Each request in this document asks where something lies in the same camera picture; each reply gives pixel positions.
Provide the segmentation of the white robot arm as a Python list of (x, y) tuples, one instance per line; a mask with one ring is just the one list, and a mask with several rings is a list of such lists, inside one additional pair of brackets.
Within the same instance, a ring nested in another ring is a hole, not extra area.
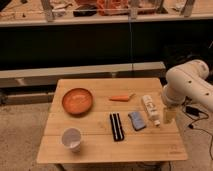
[(166, 72), (167, 84), (161, 98), (165, 105), (163, 120), (169, 124), (179, 106), (188, 97), (213, 113), (213, 85), (206, 81), (209, 67), (202, 60), (192, 60), (170, 68)]

